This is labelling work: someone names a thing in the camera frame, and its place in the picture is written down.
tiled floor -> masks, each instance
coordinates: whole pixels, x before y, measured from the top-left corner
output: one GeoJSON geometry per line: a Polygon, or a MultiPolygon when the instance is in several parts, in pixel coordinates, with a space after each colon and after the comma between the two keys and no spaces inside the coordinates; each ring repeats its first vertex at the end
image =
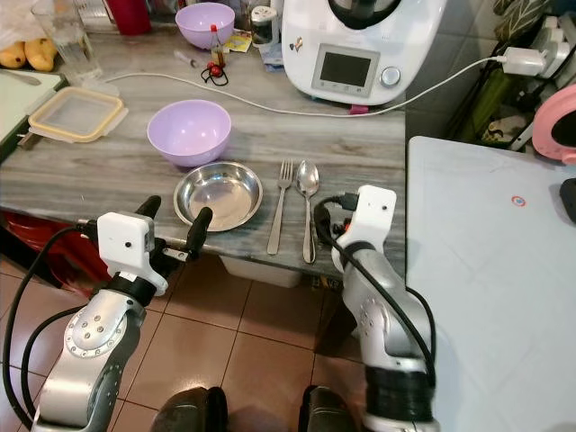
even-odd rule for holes
{"type": "MultiPolygon", "coordinates": [[[[6,311],[22,276],[22,269],[0,260],[2,337],[6,311]]],[[[41,283],[31,283],[28,290],[14,332],[13,374],[19,372],[30,332],[49,315],[83,302],[71,292],[41,283]]],[[[302,392],[310,383],[333,388],[358,419],[365,383],[364,368],[353,361],[358,358],[357,343],[346,342],[345,358],[312,351],[328,297],[306,283],[285,289],[231,276],[215,256],[187,266],[171,278],[166,295],[148,306],[109,431],[148,430],[170,396],[196,385],[224,389],[231,432],[296,431],[302,392]]],[[[32,351],[34,395],[59,355],[65,325],[63,319],[48,328],[32,351]]],[[[24,428],[11,412],[2,387],[0,431],[20,430],[24,428]]]]}

wooden countertop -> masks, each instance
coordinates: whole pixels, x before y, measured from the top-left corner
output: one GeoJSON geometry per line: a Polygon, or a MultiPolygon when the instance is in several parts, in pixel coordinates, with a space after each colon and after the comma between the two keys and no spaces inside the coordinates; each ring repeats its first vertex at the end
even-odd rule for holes
{"type": "MultiPolygon", "coordinates": [[[[200,84],[209,53],[189,45],[177,29],[123,38],[90,36],[104,78],[130,72],[170,74],[200,84]],[[175,59],[175,49],[189,53],[196,69],[175,59]]],[[[343,105],[315,102],[293,87],[284,73],[268,73],[255,49],[231,53],[226,68],[229,85],[218,87],[274,108],[314,113],[346,113],[343,105]]],[[[134,211],[151,194],[163,203],[156,217],[156,235],[184,243],[188,227],[174,212],[172,194],[183,172],[166,162],[149,144],[150,118],[163,106],[184,99],[208,99],[232,118],[230,144],[222,160],[252,168],[264,187],[262,205],[245,225],[211,233],[207,251],[304,273],[339,277],[329,248],[319,245],[314,265],[302,259],[304,199],[295,182],[286,192],[278,255],[266,253],[279,190],[276,178],[283,158],[297,166],[302,159],[317,164],[321,198],[354,192],[372,184],[398,195],[386,256],[400,275],[405,270],[405,115],[392,112],[369,118],[320,118],[267,112],[191,85],[162,77],[136,76],[114,81],[130,110],[107,137],[86,144],[41,139],[32,150],[18,148],[0,166],[0,207],[42,218],[76,221],[105,212],[134,211]]],[[[333,221],[340,211],[333,212],[333,221]]]]}

appliance display screen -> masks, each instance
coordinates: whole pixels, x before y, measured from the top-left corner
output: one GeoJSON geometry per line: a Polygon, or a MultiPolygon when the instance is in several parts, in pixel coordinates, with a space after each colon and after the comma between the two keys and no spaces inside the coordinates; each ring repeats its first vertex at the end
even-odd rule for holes
{"type": "Polygon", "coordinates": [[[371,60],[327,52],[320,79],[333,83],[364,87],[371,60]]]}

purple bowl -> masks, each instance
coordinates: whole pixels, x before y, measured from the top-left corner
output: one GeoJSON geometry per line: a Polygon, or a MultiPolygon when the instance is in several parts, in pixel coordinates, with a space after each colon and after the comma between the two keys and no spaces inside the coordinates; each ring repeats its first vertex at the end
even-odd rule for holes
{"type": "Polygon", "coordinates": [[[234,11],[225,4],[196,3],[180,9],[176,14],[176,24],[187,41],[198,48],[209,50],[212,47],[210,26],[218,27],[218,39],[225,43],[234,30],[234,11]]]}
{"type": "Polygon", "coordinates": [[[179,167],[198,167],[217,158],[230,140],[232,121],[217,103],[199,99],[165,106],[148,123],[148,139],[179,167]]]}

red object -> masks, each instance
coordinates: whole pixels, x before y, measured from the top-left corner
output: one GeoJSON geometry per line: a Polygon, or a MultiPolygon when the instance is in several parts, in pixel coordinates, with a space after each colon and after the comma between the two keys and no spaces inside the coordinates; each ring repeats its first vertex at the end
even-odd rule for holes
{"type": "Polygon", "coordinates": [[[350,115],[368,114],[368,106],[366,105],[350,105],[350,115]]]}
{"type": "Polygon", "coordinates": [[[134,35],[152,29],[146,0],[107,0],[121,34],[134,35]]]}
{"type": "MultiPolygon", "coordinates": [[[[37,219],[9,211],[4,211],[3,215],[8,222],[9,230],[18,239],[38,251],[54,234],[69,226],[66,223],[37,219]]],[[[77,268],[94,282],[111,280],[106,271],[106,264],[100,259],[94,244],[86,238],[81,238],[78,232],[70,232],[58,240],[50,249],[46,262],[54,277],[66,285],[73,284],[77,279],[77,268]]],[[[76,291],[86,297],[92,294],[81,289],[76,291]]]]}
{"type": "Polygon", "coordinates": [[[220,78],[222,76],[222,68],[220,66],[212,66],[210,68],[210,74],[213,77],[220,78]]]}

